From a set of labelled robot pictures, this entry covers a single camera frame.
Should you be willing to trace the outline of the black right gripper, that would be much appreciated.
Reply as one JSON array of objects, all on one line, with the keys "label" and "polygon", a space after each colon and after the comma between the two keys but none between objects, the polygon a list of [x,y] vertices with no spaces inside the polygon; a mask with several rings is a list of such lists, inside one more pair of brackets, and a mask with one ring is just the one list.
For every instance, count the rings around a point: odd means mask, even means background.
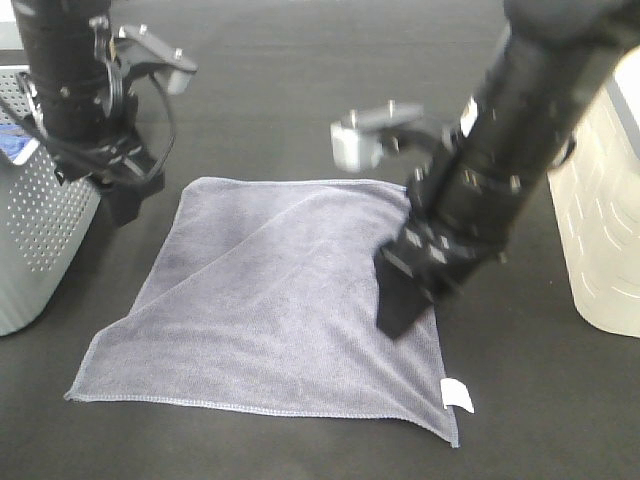
[{"label": "black right gripper", "polygon": [[417,167],[410,210],[374,257],[376,327],[398,339],[505,250],[515,220],[515,170],[461,164]]}]

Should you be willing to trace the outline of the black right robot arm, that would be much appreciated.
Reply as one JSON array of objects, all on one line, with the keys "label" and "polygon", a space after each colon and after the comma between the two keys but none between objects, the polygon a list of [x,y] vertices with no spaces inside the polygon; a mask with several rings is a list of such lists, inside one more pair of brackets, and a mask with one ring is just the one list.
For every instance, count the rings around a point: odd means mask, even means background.
[{"label": "black right robot arm", "polygon": [[635,1],[508,1],[504,13],[475,120],[445,133],[408,179],[407,219],[375,254],[376,325],[391,339],[504,254],[533,190],[639,44]]}]

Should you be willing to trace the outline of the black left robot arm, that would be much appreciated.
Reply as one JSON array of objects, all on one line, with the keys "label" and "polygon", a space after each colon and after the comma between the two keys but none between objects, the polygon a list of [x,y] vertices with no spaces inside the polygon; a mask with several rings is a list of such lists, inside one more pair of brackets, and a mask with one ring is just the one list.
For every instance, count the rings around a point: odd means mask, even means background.
[{"label": "black left robot arm", "polygon": [[135,126],[130,94],[111,49],[108,1],[14,1],[28,61],[21,78],[35,135],[69,182],[89,181],[112,222],[134,221],[142,202],[164,186]]}]

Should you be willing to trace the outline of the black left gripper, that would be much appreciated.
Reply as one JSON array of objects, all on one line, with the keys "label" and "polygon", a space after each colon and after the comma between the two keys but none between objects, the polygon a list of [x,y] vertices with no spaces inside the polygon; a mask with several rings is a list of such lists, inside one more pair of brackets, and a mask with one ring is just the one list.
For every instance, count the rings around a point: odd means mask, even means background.
[{"label": "black left gripper", "polygon": [[53,160],[66,181],[88,180],[101,197],[115,227],[134,221],[142,197],[164,188],[165,153],[154,156],[136,126],[125,126],[97,142],[53,138]]}]

